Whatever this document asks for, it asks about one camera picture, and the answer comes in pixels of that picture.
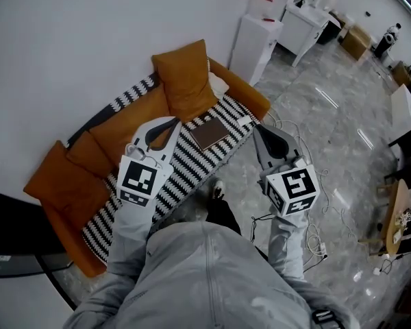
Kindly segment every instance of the white cable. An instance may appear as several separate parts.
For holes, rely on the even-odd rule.
[[[282,130],[283,129],[283,123],[292,123],[293,125],[295,125],[295,127],[297,128],[297,134],[293,136],[294,139],[298,139],[298,146],[300,147],[300,151],[303,154],[303,149],[301,144],[303,143],[304,146],[306,147],[306,151],[308,153],[309,156],[309,160],[311,165],[314,164],[314,161],[312,159],[312,154],[310,153],[309,147],[306,144],[306,142],[304,141],[303,137],[300,135],[300,128],[298,126],[298,124],[296,124],[294,121],[289,121],[287,119],[276,119],[270,112],[267,112],[267,114],[274,120],[274,127],[277,127],[278,129]],[[368,253],[368,249],[367,249],[367,245],[365,244],[361,244],[358,241],[358,238],[356,236],[355,233],[353,233],[352,229],[347,225],[347,223],[344,220],[344,214],[346,212],[345,208],[342,208],[340,210],[338,210],[336,207],[334,206],[330,206],[330,197],[329,194],[327,194],[327,191],[325,190],[324,184],[323,184],[323,177],[326,177],[329,175],[329,170],[328,169],[324,169],[321,172],[318,172],[317,170],[315,170],[315,172],[320,176],[319,181],[320,181],[320,185],[321,185],[321,190],[324,192],[324,195],[327,198],[327,205],[321,208],[321,212],[325,215],[329,209],[333,209],[335,212],[337,212],[340,215],[342,224],[344,224],[344,226],[348,229],[349,234],[348,237],[353,237],[356,240],[356,243],[358,243],[359,245],[363,245],[366,248],[366,258],[367,258],[367,262],[369,263],[369,253]],[[318,256],[318,257],[322,257],[323,253],[321,251],[321,238],[320,238],[320,233],[319,233],[319,229],[317,228],[317,226],[312,223],[310,221],[310,210],[306,210],[307,212],[307,218],[308,218],[308,227],[306,228],[306,249],[312,254],[311,257],[309,258],[309,260],[307,260],[304,263],[304,267],[314,258],[314,256]],[[313,246],[310,245],[311,240],[315,240],[315,244]]]

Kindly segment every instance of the white desk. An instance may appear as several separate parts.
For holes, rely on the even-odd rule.
[[[391,95],[393,126],[391,141],[394,141],[411,130],[411,93],[405,85],[401,85]]]

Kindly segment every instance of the white cabinet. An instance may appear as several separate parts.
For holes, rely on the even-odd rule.
[[[233,50],[230,71],[253,86],[256,84],[271,58],[283,24],[242,17],[236,46]]]
[[[303,55],[316,43],[328,23],[327,17],[318,15],[318,11],[316,13],[317,15],[311,10],[296,7],[286,8],[279,44],[297,55],[293,67],[296,67]]]

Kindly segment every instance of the person's arm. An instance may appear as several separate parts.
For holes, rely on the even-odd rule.
[[[145,265],[146,242],[154,210],[154,206],[138,210],[128,203],[117,210],[107,273],[98,289],[77,307],[64,328],[105,328],[112,323]]]
[[[331,310],[345,329],[359,329],[351,311],[327,291],[305,281],[303,275],[303,240],[307,226],[304,215],[274,217],[271,220],[268,262],[274,270],[306,301],[312,311]]]

